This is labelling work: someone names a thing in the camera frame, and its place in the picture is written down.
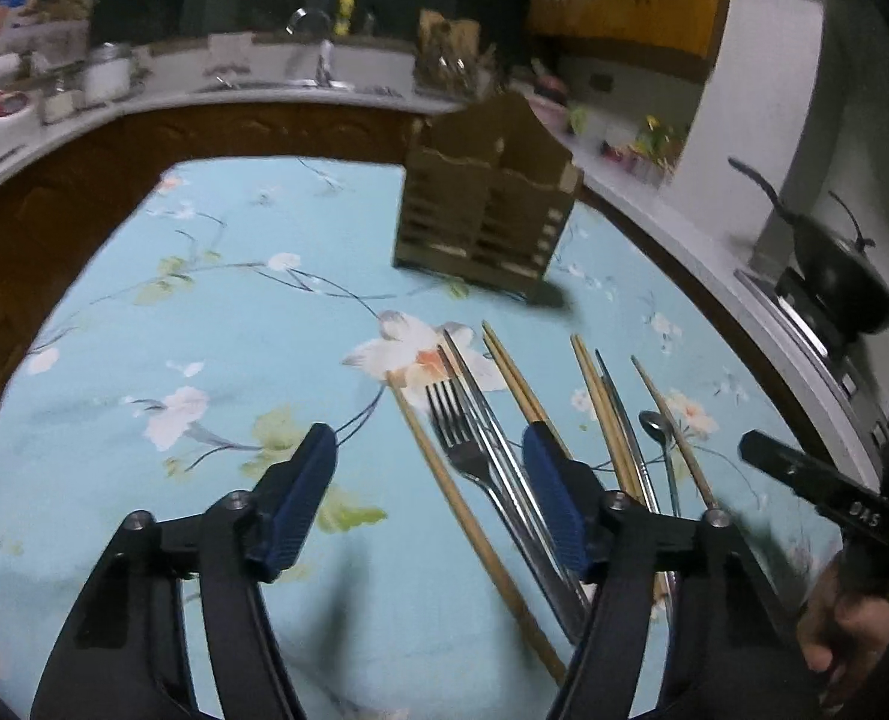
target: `hand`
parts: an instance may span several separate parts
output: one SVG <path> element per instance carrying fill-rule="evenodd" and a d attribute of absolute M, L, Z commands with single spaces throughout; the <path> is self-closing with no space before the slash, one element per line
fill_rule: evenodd
<path fill-rule="evenodd" d="M 875 668 L 889 644 L 889 600 L 845 595 L 832 560 L 811 591 L 801 619 L 798 643 L 812 671 L 833 667 L 825 707 L 838 707 Z"/>

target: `frying pan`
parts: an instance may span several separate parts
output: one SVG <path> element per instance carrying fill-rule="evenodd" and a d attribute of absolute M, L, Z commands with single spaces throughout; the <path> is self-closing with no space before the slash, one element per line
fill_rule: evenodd
<path fill-rule="evenodd" d="M 774 187 L 753 167 L 734 157 L 729 157 L 728 162 L 734 170 L 758 184 L 777 215 L 791 225 L 795 258 L 804 284 L 822 304 L 834 326 L 850 341 L 860 333 L 880 333 L 889 327 L 889 289 L 865 254 L 875 242 L 861 234 L 844 200 L 833 191 L 828 193 L 848 212 L 857 232 L 854 242 L 785 206 Z"/>

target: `wooden utensil holder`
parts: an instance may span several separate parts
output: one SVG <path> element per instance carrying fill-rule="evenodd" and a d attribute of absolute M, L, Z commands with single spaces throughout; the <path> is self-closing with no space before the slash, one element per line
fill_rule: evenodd
<path fill-rule="evenodd" d="M 419 124 L 405 162 L 394 266 L 533 298 L 580 170 L 521 95 Z"/>

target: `finger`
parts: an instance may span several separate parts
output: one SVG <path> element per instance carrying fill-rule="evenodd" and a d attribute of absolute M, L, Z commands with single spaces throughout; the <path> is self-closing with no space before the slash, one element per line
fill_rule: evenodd
<path fill-rule="evenodd" d="M 804 613 L 798 619 L 798 644 L 801 645 L 804 660 L 812 671 L 827 671 L 833 659 L 827 631 L 834 619 L 837 583 L 837 565 L 832 563 L 818 578 L 808 596 Z"/>
<path fill-rule="evenodd" d="M 844 704 L 878 665 L 880 658 L 880 652 L 875 650 L 855 651 L 844 667 L 835 671 L 831 678 L 825 693 L 825 707 L 838 707 Z"/>
<path fill-rule="evenodd" d="M 825 623 L 830 615 L 817 605 L 808 605 L 798 620 L 798 645 L 811 671 L 825 672 L 831 666 L 833 654 L 825 640 Z"/>
<path fill-rule="evenodd" d="M 889 645 L 889 601 L 884 598 L 842 599 L 834 607 L 834 621 L 861 649 L 883 652 Z"/>

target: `upper cabinet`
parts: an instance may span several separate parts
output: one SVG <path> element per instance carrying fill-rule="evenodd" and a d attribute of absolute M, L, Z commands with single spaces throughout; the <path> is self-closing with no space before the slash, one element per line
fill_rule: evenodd
<path fill-rule="evenodd" d="M 712 60 L 726 0 L 531 0 L 534 34 L 604 38 Z"/>

